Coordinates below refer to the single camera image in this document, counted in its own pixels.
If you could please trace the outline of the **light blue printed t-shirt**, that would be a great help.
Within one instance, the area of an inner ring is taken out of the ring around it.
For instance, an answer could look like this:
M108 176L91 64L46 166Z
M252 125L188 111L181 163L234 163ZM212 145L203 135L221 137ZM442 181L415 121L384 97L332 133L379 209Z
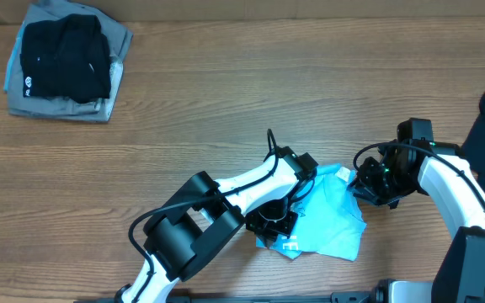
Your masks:
M366 228L357 200L348 190L354 177L355 171L339 163L318 167L315 183L303 189L306 197L294 205L298 218L291 235L270 244L257 239L256 246L290 259L318 253L354 261Z

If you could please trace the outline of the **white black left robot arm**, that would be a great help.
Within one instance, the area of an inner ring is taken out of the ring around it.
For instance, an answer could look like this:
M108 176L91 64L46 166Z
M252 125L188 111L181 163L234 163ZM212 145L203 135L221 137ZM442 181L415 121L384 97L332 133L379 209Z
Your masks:
M193 175L161 208L137 218L146 236L143 267L117 302L164 302L173 287L205 266L247 226L267 237L288 235L296 221L295 194L315 178L317 162L289 147L272 147L255 169L214 180Z

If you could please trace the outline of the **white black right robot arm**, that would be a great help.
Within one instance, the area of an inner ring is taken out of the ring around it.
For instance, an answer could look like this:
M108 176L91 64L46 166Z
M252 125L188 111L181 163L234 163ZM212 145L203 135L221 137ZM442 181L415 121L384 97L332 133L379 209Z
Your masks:
M385 279L366 302L485 302L485 193L456 144L437 142L430 120L411 118L393 141L373 146L381 158L356 164L354 197L394 209L413 193L429 196L452 242L431 282Z

